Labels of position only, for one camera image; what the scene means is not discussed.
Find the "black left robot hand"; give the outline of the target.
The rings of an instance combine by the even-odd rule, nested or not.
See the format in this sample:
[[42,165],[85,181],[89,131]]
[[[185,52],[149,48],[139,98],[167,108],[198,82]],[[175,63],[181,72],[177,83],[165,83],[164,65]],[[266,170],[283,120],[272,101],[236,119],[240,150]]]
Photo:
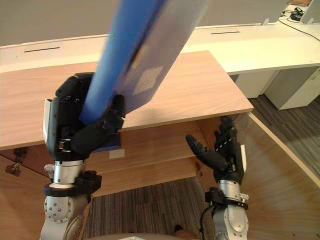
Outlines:
[[54,161],[86,160],[93,151],[120,141],[118,131],[126,115],[123,95],[115,95],[93,123],[86,125],[79,119],[93,75],[81,72],[70,76],[50,101],[46,147]]

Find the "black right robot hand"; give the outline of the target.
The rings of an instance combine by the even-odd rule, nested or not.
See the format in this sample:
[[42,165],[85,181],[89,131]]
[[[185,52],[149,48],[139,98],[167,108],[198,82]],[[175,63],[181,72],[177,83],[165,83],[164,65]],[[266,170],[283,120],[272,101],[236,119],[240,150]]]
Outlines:
[[202,145],[190,134],[185,136],[186,142],[196,158],[213,169],[213,177],[216,182],[228,180],[238,184],[242,183],[245,170],[237,133],[232,118],[224,116],[220,122],[219,130],[214,132],[216,137],[214,149]]

